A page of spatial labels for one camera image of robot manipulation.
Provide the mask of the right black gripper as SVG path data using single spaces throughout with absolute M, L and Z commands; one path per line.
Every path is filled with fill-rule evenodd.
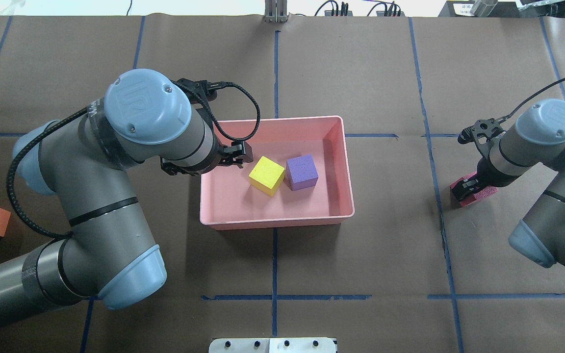
M 501 172 L 488 158 L 481 158 L 477 163 L 476 178 L 460 178 L 451 185 L 451 193 L 457 201 L 465 201 L 485 187 L 500 187 Z

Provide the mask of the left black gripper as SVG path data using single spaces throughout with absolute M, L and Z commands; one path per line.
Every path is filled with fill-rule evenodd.
M 202 175 L 211 172 L 216 167 L 242 168 L 245 163 L 253 163 L 253 148 L 247 141 L 234 141 L 231 145 L 217 144 L 203 161 L 194 166 L 180 166 L 177 161 L 160 158 L 160 168 L 168 175 Z

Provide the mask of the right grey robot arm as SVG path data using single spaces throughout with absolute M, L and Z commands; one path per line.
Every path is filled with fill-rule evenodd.
M 565 101 L 536 102 L 509 129 L 500 119 L 477 120 L 462 130 L 458 143 L 475 143 L 481 155 L 476 172 L 450 187 L 462 206 L 487 189 L 507 187 L 535 165 L 555 172 L 508 242 L 543 268 L 565 266 Z

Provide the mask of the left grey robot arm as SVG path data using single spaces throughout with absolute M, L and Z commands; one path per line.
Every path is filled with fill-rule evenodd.
M 158 156 L 169 175 L 202 175 L 253 161 L 248 140 L 222 130 L 209 102 L 234 82 L 121 74 L 103 98 L 22 136 L 6 175 L 11 207 L 50 238 L 0 264 L 0 327 L 96 297 L 137 303 L 167 273 L 127 169 Z

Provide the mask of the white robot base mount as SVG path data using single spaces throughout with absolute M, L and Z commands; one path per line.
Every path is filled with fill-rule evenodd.
M 337 353 L 336 339 L 329 337 L 264 337 L 214 339 L 209 353 Z

